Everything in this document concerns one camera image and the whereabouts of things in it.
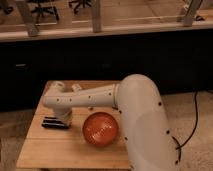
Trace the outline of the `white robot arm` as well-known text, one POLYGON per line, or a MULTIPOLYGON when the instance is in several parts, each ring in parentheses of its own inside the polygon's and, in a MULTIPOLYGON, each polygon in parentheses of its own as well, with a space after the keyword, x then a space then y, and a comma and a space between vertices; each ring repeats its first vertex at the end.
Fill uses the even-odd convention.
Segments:
POLYGON ((133 74, 111 85, 66 92, 55 81, 43 96, 43 105, 63 123, 73 107, 115 107, 121 114, 131 171, 179 171, 177 143, 155 83, 133 74))

